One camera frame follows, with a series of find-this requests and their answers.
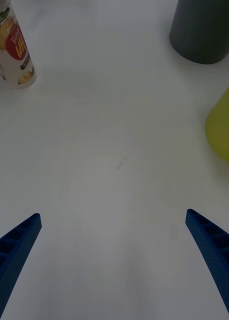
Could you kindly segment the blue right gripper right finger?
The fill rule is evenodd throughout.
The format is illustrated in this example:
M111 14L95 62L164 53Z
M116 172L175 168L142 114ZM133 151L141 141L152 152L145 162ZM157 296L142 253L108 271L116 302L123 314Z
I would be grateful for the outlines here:
M185 224L229 314L229 234L193 209L187 210Z

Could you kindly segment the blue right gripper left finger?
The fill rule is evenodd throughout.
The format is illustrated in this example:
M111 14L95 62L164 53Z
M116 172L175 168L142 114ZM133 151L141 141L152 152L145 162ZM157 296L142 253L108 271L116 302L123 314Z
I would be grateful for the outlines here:
M34 213L0 238L0 319L41 229Z

